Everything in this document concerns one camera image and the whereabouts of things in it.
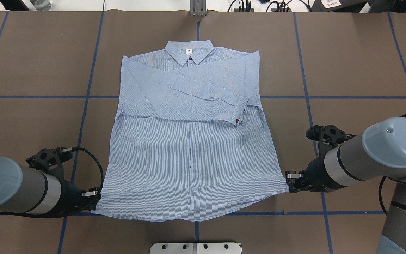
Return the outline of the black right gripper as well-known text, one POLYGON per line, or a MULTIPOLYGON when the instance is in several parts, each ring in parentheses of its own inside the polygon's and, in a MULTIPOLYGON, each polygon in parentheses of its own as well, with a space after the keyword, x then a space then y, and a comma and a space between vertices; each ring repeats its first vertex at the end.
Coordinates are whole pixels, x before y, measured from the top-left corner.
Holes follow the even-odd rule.
POLYGON ((311 161, 305 170, 297 173, 296 171, 286 171, 285 178, 287 181, 288 190, 290 193, 298 193, 301 191, 311 192, 333 192, 333 181, 326 172, 323 158, 319 157, 311 161))

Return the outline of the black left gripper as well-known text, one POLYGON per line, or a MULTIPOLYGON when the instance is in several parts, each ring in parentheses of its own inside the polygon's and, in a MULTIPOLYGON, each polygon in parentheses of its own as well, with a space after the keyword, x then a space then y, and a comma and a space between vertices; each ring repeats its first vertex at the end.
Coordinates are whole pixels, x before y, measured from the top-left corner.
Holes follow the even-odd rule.
POLYGON ((64 180, 63 198, 61 200, 62 216, 70 216, 82 211, 89 211, 89 204, 97 204, 100 201, 101 188, 89 190, 79 189, 73 183, 64 180))

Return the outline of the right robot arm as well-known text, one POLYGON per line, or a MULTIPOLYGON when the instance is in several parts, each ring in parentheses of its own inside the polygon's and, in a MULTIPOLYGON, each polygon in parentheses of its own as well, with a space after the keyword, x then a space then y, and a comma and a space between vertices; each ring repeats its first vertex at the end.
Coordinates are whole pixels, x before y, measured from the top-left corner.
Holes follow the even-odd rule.
POLYGON ((334 125, 313 126, 306 137, 318 142, 319 157, 303 171, 285 173, 289 191, 328 193, 378 176, 394 181, 376 252, 406 254, 406 118, 389 118, 357 136, 334 125))

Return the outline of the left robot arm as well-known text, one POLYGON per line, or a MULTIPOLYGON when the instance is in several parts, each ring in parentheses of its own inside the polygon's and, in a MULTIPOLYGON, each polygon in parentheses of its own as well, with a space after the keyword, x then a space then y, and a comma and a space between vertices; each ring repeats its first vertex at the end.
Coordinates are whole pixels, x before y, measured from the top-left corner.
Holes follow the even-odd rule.
POLYGON ((63 218, 95 209, 102 187, 82 190, 64 178, 63 162, 74 151, 43 149, 27 166, 0 156, 0 215, 63 218))

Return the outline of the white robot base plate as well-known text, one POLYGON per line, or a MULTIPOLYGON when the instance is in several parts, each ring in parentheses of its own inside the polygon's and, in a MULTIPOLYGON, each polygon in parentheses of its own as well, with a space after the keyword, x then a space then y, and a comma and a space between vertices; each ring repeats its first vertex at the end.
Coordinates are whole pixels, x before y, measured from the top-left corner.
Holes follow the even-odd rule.
POLYGON ((153 244, 150 254, 243 254, 241 243, 161 243, 153 244))

